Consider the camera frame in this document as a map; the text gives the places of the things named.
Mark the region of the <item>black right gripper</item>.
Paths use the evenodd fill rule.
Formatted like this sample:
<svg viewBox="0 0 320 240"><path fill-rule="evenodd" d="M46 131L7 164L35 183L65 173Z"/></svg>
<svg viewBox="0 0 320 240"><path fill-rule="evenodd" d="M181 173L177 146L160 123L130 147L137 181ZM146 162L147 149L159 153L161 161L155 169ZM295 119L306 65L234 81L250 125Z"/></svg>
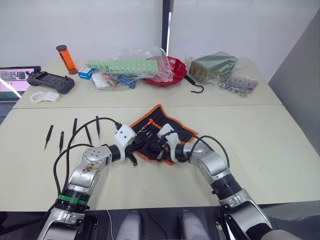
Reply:
<svg viewBox="0 0 320 240"><path fill-rule="evenodd" d="M166 138L160 138L157 141L147 139L142 144L142 149L146 150L160 150L160 153L157 155L156 160L162 162L165 160L164 157L170 157L170 146Z"/></svg>

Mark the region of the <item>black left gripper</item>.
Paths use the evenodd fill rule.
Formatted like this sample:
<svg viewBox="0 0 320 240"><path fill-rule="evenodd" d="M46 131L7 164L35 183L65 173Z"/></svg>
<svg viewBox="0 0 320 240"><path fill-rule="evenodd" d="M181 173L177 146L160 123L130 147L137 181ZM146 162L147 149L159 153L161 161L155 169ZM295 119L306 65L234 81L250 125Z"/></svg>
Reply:
<svg viewBox="0 0 320 240"><path fill-rule="evenodd" d="M138 161L132 153L137 150L140 153L155 153L157 151L157 145L155 143L146 143L142 146L142 139L139 137L135 138L132 143L128 144L126 147L126 154L134 167L138 166Z"/></svg>

